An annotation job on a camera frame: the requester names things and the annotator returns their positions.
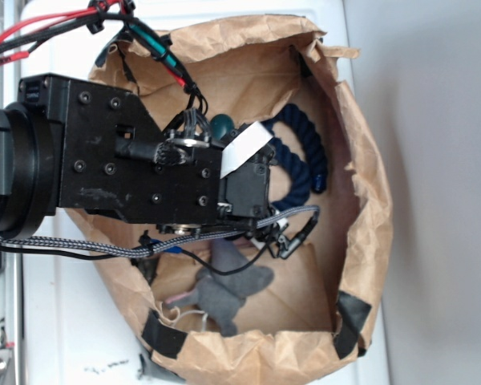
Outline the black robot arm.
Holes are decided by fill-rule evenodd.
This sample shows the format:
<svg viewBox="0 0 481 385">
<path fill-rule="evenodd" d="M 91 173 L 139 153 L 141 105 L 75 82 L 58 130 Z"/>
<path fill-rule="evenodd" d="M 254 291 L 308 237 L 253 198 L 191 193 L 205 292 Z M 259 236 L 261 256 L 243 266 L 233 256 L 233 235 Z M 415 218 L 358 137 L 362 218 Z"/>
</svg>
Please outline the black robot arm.
<svg viewBox="0 0 481 385">
<path fill-rule="evenodd" d="M 159 128 L 121 88 L 44 74 L 0 109 L 0 235 L 33 235 L 59 208 L 164 233 L 252 232 L 269 215 L 270 134 L 213 134 L 196 109 Z"/>
</svg>

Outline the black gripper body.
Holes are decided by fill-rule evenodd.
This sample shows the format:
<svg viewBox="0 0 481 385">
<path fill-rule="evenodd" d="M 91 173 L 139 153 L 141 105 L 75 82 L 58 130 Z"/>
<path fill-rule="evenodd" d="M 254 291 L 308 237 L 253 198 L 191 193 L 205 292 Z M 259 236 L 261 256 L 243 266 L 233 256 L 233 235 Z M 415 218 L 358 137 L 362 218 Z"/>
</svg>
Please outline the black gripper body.
<svg viewBox="0 0 481 385">
<path fill-rule="evenodd" d="M 122 183 L 123 221 L 156 225 L 162 233 L 252 232 L 270 211 L 270 141 L 220 178 L 222 151 L 247 127 L 221 140 L 195 131 L 171 130 L 155 140 L 125 135 L 122 158 L 133 169 Z"/>
</svg>

